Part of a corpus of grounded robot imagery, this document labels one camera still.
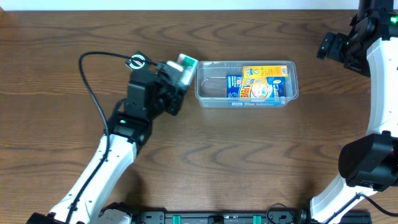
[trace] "wooden surface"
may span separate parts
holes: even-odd
[[[300,95],[281,109],[201,108],[193,85],[177,117],[163,114],[108,202],[167,210],[300,206],[338,173],[364,136],[370,79],[315,58],[354,11],[6,12],[0,23],[0,223],[47,213],[75,183],[103,125],[78,73],[86,51],[175,60],[291,60]],[[85,59],[107,114],[126,95],[124,60]],[[398,191],[373,199],[398,212]],[[369,203],[375,223],[394,223]]]

